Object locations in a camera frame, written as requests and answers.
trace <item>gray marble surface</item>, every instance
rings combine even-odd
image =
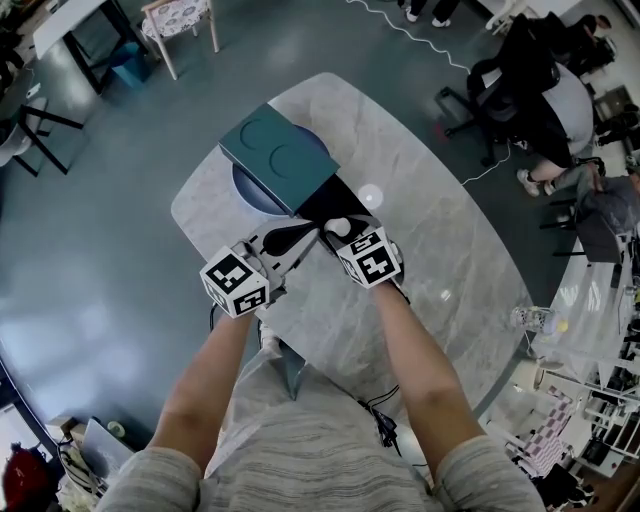
[[[341,78],[317,75],[270,103],[324,141],[352,190],[371,183],[383,190],[384,201],[372,213],[404,253],[405,292],[475,406],[522,337],[509,325],[511,309],[530,304],[496,232],[424,144]],[[219,147],[186,182],[172,214],[205,259],[267,220],[238,196],[231,163]],[[285,297],[259,313],[282,339],[358,397],[372,398],[395,385],[371,298],[336,258],[316,245],[288,275],[287,288]],[[399,402],[385,405],[397,409]]]

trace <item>gray floor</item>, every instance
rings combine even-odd
[[[370,2],[406,25],[394,4]],[[121,3],[140,20],[143,2]],[[26,159],[40,167],[37,179],[13,162],[1,173],[0,355],[43,420],[68,412],[118,420],[142,437],[153,430],[209,323],[210,301],[198,278],[203,261],[171,218],[171,201],[230,127],[283,90],[322,71],[336,73],[403,122],[461,181],[483,171],[479,134],[448,141],[443,129],[457,120],[435,100],[445,85],[464,91],[465,73],[362,5],[216,6],[222,51],[213,55],[205,27],[197,39],[187,33],[171,40],[177,82],[159,65],[143,89],[114,80],[97,97],[63,46],[35,64],[33,81],[42,83],[49,109],[86,123],[82,132],[56,126],[47,141],[70,165],[68,176],[35,149]],[[412,32],[433,37],[467,66],[500,46],[470,3],[446,31],[428,21]],[[100,15],[77,37],[90,53],[115,41]],[[30,82],[31,73],[21,80]],[[538,231],[549,211],[515,180],[518,166],[531,165],[518,151],[468,190],[534,301],[546,305],[566,265],[550,254],[571,240]]]

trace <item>trash bin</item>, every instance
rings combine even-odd
[[[142,87],[151,70],[144,60],[144,53],[136,43],[127,43],[111,56],[111,69],[129,87]]]

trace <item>patterned chair cushion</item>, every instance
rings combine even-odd
[[[160,37],[165,38],[189,30],[204,18],[208,9],[207,0],[174,0],[153,9],[151,16],[156,22]],[[142,22],[142,32],[155,39],[148,18]]]

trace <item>teal box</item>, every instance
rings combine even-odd
[[[339,167],[267,104],[222,137],[220,148],[290,215]]]

